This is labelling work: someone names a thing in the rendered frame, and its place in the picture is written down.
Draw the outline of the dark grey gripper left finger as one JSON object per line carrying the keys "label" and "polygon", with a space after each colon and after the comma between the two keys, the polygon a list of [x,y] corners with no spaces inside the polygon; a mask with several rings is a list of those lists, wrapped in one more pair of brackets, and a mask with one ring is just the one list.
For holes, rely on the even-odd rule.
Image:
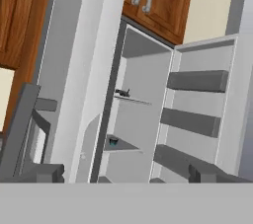
{"label": "dark grey gripper left finger", "polygon": [[63,174],[63,164],[38,164],[26,173],[0,180],[0,183],[63,183]]}

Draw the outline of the white door with grey bins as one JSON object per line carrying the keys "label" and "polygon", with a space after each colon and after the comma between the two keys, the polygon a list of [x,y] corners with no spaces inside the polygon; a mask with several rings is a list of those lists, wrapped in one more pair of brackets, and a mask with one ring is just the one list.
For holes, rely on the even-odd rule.
{"label": "white door with grey bins", "polygon": [[177,45],[150,181],[189,181],[189,166],[238,176],[253,87],[253,0],[231,0],[223,37]]}

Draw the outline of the tall wooden cupboard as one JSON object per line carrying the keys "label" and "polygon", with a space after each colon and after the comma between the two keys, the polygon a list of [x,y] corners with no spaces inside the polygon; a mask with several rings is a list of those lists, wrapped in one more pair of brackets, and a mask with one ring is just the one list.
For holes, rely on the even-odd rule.
{"label": "tall wooden cupboard", "polygon": [[14,71],[0,132],[6,132],[22,85],[33,80],[48,0],[0,0],[0,69]]}

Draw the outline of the white fridge freezer cabinet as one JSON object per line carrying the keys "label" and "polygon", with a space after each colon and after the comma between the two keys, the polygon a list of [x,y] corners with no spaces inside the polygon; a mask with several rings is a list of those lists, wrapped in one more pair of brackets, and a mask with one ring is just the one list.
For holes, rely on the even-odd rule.
{"label": "white fridge freezer cabinet", "polygon": [[[121,17],[90,183],[150,180],[172,57],[170,42]],[[115,147],[110,138],[119,139]]]}

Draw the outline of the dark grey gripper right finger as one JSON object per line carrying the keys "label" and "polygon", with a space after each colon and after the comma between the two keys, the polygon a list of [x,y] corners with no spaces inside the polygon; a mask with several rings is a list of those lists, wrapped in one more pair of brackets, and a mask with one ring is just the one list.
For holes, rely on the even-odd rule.
{"label": "dark grey gripper right finger", "polygon": [[190,183],[249,183],[249,180],[222,171],[207,170],[189,166]]}

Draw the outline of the dark grey frozen fish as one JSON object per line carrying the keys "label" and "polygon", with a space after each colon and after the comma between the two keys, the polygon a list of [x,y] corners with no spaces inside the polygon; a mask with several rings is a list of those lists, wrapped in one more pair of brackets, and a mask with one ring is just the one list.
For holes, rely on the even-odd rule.
{"label": "dark grey frozen fish", "polygon": [[127,91],[120,90],[120,89],[116,89],[115,92],[116,92],[116,93],[119,93],[120,96],[123,96],[123,97],[130,97],[130,95],[129,95],[129,89],[128,89]]}

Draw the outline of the white door with dispenser recess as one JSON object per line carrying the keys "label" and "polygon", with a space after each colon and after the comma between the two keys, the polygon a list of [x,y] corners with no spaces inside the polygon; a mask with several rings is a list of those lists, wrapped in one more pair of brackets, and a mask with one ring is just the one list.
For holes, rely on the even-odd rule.
{"label": "white door with dispenser recess", "polygon": [[83,169],[87,182],[111,74],[124,0],[49,0],[48,26],[37,83],[50,123],[48,163],[65,167],[68,183]]}

